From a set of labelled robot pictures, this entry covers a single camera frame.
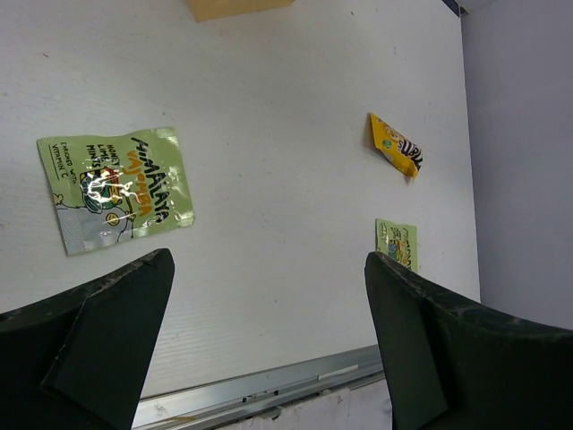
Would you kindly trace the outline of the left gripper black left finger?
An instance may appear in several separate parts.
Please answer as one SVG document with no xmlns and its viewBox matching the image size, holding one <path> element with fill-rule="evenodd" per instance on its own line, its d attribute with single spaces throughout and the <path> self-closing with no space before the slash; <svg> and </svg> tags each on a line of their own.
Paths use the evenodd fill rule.
<svg viewBox="0 0 573 430">
<path fill-rule="evenodd" d="M 157 249 L 1 315 L 3 429 L 129 429 L 175 263 Z"/>
</svg>

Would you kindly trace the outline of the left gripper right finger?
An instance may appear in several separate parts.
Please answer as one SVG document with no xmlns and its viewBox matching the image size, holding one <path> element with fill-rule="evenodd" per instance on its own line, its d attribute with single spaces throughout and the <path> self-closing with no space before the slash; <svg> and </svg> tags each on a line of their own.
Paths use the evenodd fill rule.
<svg viewBox="0 0 573 430">
<path fill-rule="evenodd" d="M 572 333 L 372 252 L 365 286 L 396 429 L 569 429 Z"/>
</svg>

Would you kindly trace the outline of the yellow M&M candy pack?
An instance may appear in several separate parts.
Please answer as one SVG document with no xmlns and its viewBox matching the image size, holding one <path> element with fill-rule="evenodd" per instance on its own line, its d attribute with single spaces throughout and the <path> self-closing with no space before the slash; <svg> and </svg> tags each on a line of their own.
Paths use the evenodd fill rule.
<svg viewBox="0 0 573 430">
<path fill-rule="evenodd" d="M 374 147 L 406 178 L 416 179 L 423 163 L 423 152 L 388 123 L 369 114 Z"/>
</svg>

